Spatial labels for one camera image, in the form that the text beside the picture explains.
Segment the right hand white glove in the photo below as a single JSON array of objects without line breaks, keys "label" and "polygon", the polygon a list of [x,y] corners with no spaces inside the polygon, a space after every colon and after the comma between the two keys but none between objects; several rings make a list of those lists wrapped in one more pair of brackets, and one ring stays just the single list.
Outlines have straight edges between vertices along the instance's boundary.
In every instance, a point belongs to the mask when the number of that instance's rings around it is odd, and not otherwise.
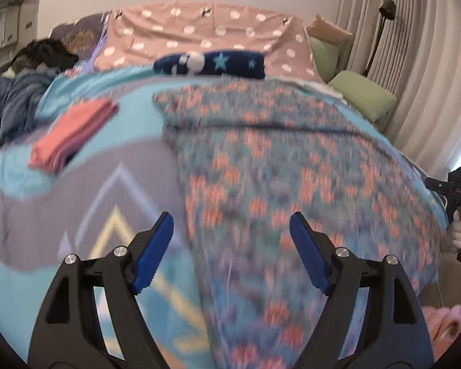
[{"label": "right hand white glove", "polygon": [[453,221],[450,226],[450,237],[452,245],[456,250],[461,250],[461,214],[458,209],[453,214]]}]

